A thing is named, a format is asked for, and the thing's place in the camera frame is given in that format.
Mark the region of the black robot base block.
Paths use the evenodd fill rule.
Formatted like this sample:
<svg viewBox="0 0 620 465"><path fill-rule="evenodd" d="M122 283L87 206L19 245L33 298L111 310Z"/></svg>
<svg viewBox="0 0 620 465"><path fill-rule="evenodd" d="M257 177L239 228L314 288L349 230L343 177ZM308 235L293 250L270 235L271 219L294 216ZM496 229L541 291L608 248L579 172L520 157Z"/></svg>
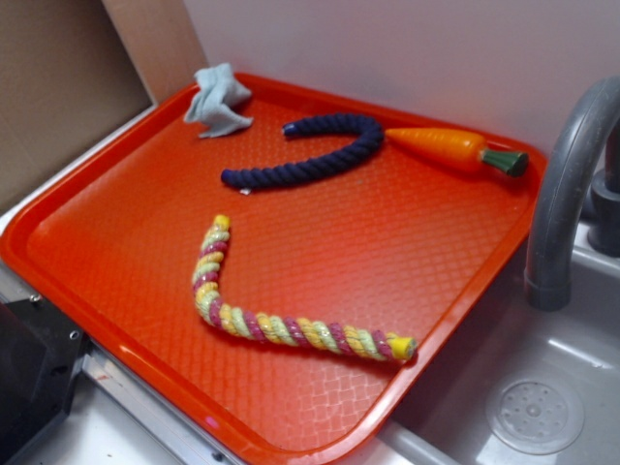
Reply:
<svg viewBox="0 0 620 465"><path fill-rule="evenodd" d="M15 464L70 414L86 334L42 297L1 305L1 462Z"/></svg>

